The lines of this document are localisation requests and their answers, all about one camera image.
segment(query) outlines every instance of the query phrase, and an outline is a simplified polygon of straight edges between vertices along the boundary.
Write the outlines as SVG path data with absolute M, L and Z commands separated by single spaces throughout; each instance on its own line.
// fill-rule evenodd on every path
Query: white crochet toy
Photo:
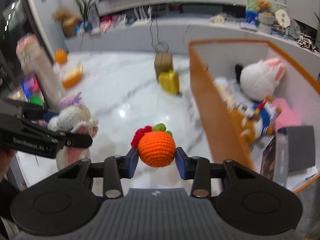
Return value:
M 85 106 L 68 106 L 60 114 L 50 119 L 47 128 L 52 131 L 89 134 L 94 138 L 98 132 L 98 120 L 92 120 L 90 111 Z M 74 147 L 64 147 L 56 157 L 58 170 L 75 163 L 76 161 L 90 158 L 90 150 Z
M 258 102 L 273 95 L 284 72 L 284 64 L 279 57 L 260 60 L 240 70 L 239 65 L 236 66 L 237 80 L 242 91 Z

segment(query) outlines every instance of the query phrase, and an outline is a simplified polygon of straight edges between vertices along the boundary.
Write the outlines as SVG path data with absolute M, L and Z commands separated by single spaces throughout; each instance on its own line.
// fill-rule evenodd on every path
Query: orange crochet fruit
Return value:
M 138 143 L 141 160 L 148 166 L 160 168 L 174 160 L 176 145 L 173 138 L 162 131 L 145 134 Z
M 57 49 L 54 55 L 54 61 L 60 65 L 68 61 L 68 54 L 64 49 Z

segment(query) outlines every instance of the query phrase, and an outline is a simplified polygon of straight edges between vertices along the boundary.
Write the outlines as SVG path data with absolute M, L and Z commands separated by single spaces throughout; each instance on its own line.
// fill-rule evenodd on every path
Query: crochet orange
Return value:
M 162 131 L 145 134 L 138 143 L 141 160 L 148 166 L 160 168 L 174 160 L 176 145 L 173 138 Z

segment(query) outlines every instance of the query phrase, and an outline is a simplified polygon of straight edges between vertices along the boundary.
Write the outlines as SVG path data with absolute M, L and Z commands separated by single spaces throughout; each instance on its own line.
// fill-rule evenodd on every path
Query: green plant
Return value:
M 90 13 L 90 10 L 91 8 L 94 6 L 95 2 L 96 1 L 92 1 L 92 0 L 75 0 L 78 7 L 79 7 L 79 10 L 80 10 L 80 13 L 81 13 L 81 16 L 82 16 L 82 20 L 83 21 L 87 21 L 88 20 L 88 17 L 89 17 L 89 13 Z

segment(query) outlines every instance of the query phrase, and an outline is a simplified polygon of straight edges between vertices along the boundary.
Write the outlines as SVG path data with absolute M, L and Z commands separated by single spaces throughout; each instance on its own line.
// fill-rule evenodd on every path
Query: potted plant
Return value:
M 84 29 L 85 31 L 89 31 L 90 30 L 90 24 L 88 22 L 88 18 L 89 18 L 89 13 L 91 8 L 95 5 L 95 1 L 93 0 L 75 0 L 79 10 L 80 10 L 80 14 L 82 16 L 82 20 L 84 22 Z

